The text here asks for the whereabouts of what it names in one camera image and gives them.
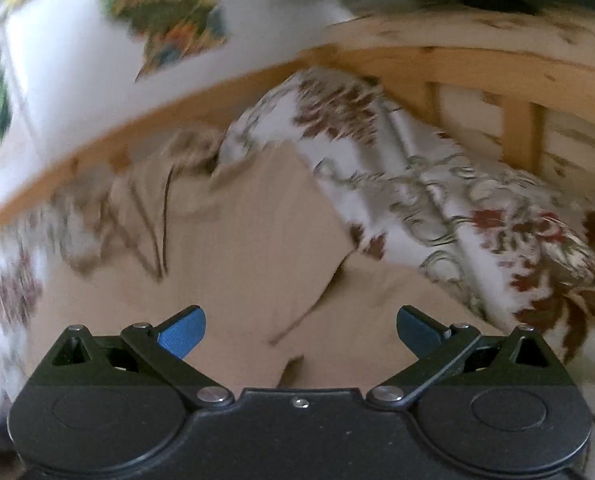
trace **brown cloth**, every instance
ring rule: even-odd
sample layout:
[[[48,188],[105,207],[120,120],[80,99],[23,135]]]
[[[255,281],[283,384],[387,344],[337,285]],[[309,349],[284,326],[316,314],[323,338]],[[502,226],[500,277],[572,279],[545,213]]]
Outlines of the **brown cloth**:
[[[147,166],[149,178],[140,175]],[[137,166],[111,189],[110,205],[129,233],[140,222],[127,183],[141,193],[142,213],[154,218],[161,208],[165,186],[156,181],[169,171],[153,168],[152,160]],[[386,380],[415,361],[395,329],[402,304],[497,333],[415,269],[353,253],[348,229],[290,144],[211,177],[190,172],[172,184],[168,203],[167,240],[156,243],[167,247],[162,279],[130,253],[106,259],[88,277],[65,262],[53,265],[31,325],[29,370],[70,324],[117,334],[189,304],[204,309],[207,333],[185,361],[236,395],[244,386],[276,386],[299,356],[289,386],[366,390]]]

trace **silver bolt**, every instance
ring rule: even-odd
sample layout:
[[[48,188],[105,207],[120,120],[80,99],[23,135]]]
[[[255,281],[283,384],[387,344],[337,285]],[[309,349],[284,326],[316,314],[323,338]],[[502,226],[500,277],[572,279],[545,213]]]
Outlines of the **silver bolt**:
[[[222,386],[205,386],[198,392],[198,399],[202,402],[215,404],[217,402],[224,402],[228,399],[230,393]]]
[[[291,404],[293,404],[293,406],[295,406],[296,408],[300,408],[302,410],[308,408],[311,405],[311,403],[308,402],[308,400],[300,399],[299,397],[293,397],[291,399]]]
[[[375,400],[380,402],[398,402],[404,399],[402,388],[397,386],[376,386],[371,390]]]

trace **wooden bed frame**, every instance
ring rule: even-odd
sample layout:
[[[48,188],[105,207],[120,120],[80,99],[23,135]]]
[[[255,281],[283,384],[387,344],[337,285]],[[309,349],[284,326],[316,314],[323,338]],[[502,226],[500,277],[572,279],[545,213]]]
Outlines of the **wooden bed frame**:
[[[595,16],[425,12],[335,25],[327,44],[292,62],[188,95],[110,131],[3,204],[0,228],[99,164],[125,170],[131,148],[149,137],[191,121],[228,125],[313,65],[378,77],[413,115],[476,151],[486,145],[480,151],[493,151],[485,155],[595,196]]]

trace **metal screw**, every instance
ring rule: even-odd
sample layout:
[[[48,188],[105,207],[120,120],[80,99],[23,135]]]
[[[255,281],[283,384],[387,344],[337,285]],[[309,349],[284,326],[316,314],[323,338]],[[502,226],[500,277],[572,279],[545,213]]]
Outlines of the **metal screw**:
[[[402,388],[397,386],[376,386],[371,390],[373,398],[380,402],[398,402],[404,399]]]
[[[291,399],[291,404],[293,404],[293,406],[295,406],[296,408],[300,408],[302,410],[308,408],[311,405],[311,403],[308,402],[308,400],[300,399],[299,397],[293,397]]]
[[[222,386],[205,386],[198,391],[198,399],[210,404],[224,402],[229,396],[230,392]]]

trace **circular cover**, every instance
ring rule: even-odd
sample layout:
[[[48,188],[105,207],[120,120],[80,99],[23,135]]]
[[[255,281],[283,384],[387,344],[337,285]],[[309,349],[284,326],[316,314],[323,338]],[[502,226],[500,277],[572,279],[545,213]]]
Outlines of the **circular cover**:
[[[148,382],[28,385],[10,414],[15,448],[30,462],[73,473],[111,471],[144,460],[165,446],[185,419],[175,390]]]
[[[421,397],[417,419],[440,451],[497,474],[555,469],[581,449],[591,429],[588,409],[568,385],[435,386]]]

